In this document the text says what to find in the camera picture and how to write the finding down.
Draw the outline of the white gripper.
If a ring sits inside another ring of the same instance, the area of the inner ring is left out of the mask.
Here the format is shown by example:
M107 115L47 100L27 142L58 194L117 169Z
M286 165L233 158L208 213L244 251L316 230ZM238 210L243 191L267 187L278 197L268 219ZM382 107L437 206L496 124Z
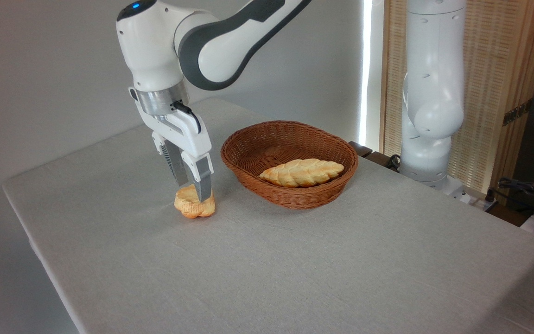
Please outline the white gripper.
M201 118L186 106L178 109L170 105L167 114L151 116L143 110L144 93L133 87L129 87L129 92L144 124L153 131L155 147L168 163L178 186L193 182L199 202L209 199L214 168L209 154L210 138Z

